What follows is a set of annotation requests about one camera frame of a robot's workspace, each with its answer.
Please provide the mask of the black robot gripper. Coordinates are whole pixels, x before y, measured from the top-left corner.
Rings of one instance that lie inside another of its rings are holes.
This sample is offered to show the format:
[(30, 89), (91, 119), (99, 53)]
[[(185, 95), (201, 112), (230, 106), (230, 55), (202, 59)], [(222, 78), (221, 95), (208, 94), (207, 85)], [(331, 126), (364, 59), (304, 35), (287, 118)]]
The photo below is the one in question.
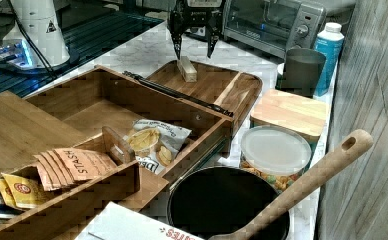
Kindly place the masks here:
[(222, 31), (225, 0), (176, 0), (168, 17), (168, 30), (177, 59), (180, 59), (182, 34), (190, 28), (204, 27), (207, 57), (213, 54)]

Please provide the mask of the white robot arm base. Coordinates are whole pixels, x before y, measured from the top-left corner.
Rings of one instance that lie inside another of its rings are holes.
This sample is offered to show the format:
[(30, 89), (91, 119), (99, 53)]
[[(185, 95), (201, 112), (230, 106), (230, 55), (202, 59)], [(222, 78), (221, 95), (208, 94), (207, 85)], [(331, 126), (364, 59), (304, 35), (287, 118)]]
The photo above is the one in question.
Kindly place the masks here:
[(55, 72), (79, 60), (66, 45), (54, 0), (7, 0), (13, 28), (3, 37), (0, 61), (24, 73)]

